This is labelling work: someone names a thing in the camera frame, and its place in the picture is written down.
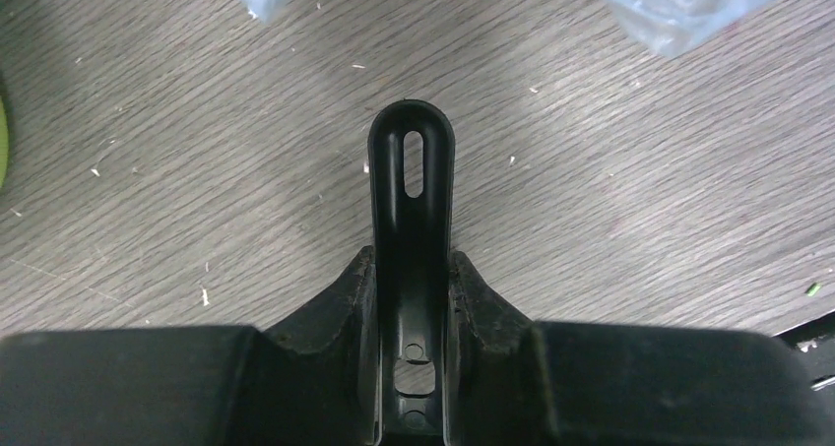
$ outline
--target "black handle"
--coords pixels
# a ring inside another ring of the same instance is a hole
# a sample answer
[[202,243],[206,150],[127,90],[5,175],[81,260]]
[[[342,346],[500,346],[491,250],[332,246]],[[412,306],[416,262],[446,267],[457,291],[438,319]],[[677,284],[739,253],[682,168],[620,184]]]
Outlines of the black handle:
[[[423,139],[423,190],[406,193],[404,138]],[[446,116],[419,100],[383,109],[368,137],[377,316],[380,330],[382,424],[386,433],[443,431],[443,327],[449,280],[455,137]],[[430,394],[395,388],[397,361],[434,367]]]

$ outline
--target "black tool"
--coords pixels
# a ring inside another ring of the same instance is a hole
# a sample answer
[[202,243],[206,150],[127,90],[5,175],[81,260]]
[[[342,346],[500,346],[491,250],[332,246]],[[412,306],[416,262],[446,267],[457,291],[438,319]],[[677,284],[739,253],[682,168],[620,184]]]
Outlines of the black tool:
[[[417,197],[404,188],[412,131],[424,149]],[[374,247],[329,287],[263,333],[6,338],[0,444],[835,444],[779,340],[534,323],[488,287],[450,252],[454,139],[435,107],[385,108],[368,147]],[[428,372],[428,388],[400,387],[404,365]]]

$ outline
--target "gray wood grain surface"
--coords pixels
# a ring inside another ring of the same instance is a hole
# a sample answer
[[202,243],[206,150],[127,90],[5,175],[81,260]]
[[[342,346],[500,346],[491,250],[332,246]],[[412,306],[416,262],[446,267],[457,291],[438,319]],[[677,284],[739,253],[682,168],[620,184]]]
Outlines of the gray wood grain surface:
[[835,308],[833,12],[781,0],[671,61],[601,0],[292,0],[268,27],[0,0],[0,333],[277,321],[370,242],[367,128],[406,96],[456,129],[456,247],[528,315],[789,328]]

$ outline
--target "white debris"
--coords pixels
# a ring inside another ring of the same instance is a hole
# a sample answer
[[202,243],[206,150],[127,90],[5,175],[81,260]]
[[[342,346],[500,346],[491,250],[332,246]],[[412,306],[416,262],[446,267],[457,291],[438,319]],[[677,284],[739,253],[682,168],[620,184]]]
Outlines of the white debris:
[[802,350],[803,352],[808,352],[809,348],[813,350],[817,349],[817,343],[814,340],[811,341],[803,341],[802,343],[798,343],[798,349]]

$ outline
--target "green object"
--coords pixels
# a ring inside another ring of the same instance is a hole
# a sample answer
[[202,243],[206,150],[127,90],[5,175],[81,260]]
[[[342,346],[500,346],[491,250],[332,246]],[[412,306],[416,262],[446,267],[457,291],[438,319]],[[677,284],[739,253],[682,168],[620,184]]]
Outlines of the green object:
[[806,289],[806,296],[814,296],[820,290],[820,284],[815,282],[811,287]]
[[9,164],[9,126],[6,123],[6,110],[3,97],[0,96],[0,188],[6,179],[6,165]]

